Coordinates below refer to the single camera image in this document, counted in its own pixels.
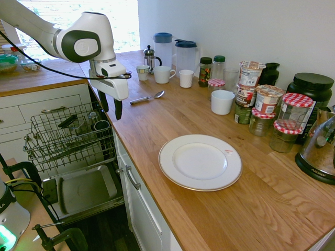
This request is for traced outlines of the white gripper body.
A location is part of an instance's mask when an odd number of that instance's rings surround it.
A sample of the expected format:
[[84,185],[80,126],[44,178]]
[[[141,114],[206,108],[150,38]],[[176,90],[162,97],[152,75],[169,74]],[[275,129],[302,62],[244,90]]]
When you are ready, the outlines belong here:
[[128,98],[128,82],[124,75],[112,79],[90,79],[90,84],[97,90],[122,101]]

